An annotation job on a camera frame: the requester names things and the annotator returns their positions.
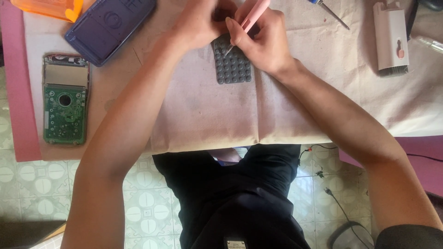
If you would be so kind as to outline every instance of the rubber keypad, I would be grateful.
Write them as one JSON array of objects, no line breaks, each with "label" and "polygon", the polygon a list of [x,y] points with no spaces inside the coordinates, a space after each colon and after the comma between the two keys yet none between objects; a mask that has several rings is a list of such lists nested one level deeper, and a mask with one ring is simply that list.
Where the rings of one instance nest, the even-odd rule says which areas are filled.
[{"label": "rubber keypad", "polygon": [[214,41],[215,71],[218,84],[230,84],[240,82],[250,82],[252,80],[251,62],[243,51],[237,46],[223,57],[226,49],[231,44],[229,33],[223,34]]}]

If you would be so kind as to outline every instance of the pink foam mat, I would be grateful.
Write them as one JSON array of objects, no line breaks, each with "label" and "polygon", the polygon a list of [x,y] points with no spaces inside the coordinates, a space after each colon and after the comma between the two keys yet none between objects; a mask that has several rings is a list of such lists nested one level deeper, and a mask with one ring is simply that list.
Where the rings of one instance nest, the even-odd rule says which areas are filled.
[{"label": "pink foam mat", "polygon": [[41,160],[27,66],[23,12],[0,0],[6,90],[17,162]]}]

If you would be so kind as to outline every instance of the pink surface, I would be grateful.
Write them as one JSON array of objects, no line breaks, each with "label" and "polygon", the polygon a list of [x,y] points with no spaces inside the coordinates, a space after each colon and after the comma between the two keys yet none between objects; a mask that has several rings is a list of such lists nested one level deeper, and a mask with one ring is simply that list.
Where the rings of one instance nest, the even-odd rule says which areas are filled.
[{"label": "pink surface", "polygon": [[16,160],[17,162],[41,160],[29,84],[23,12],[9,1],[0,1],[6,90]]},{"label": "pink surface", "polygon": [[[443,136],[396,137],[406,153],[443,159]],[[361,167],[343,151],[339,151],[340,160]],[[443,163],[427,158],[409,156],[414,170],[423,186],[431,193],[443,196]]]}]

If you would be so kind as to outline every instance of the calculator case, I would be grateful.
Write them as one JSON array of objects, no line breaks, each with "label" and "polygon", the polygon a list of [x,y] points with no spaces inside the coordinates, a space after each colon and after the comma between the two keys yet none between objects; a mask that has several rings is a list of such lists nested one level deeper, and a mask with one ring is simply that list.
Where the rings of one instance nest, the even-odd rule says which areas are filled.
[{"label": "calculator case", "polygon": [[156,0],[98,0],[66,32],[88,62],[102,66],[155,9]]}]

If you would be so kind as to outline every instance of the beige cloth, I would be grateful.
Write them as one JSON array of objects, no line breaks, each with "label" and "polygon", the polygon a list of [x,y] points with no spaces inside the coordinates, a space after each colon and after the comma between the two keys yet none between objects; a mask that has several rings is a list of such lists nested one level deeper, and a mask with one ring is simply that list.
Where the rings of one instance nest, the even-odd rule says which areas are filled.
[{"label": "beige cloth", "polygon": [[[443,54],[409,42],[410,73],[379,78],[372,7],[376,1],[327,0],[348,24],[346,30],[321,7],[307,0],[272,0],[286,15],[290,50],[320,78],[342,91],[395,136],[443,134]],[[152,18],[102,68],[93,67],[88,115],[90,141],[101,120],[136,73],[159,35],[170,28],[184,0],[159,0]],[[401,1],[409,9],[411,1]],[[45,160],[81,158],[86,146],[44,142],[42,61],[48,53],[75,53],[64,41],[66,22],[24,15],[28,64],[40,147]],[[420,7],[413,35],[443,41],[443,12]],[[147,151],[153,153],[227,148],[255,143],[324,143],[329,139],[306,110],[266,73],[253,70],[253,81],[216,82],[208,45],[187,53],[173,75]]]}]

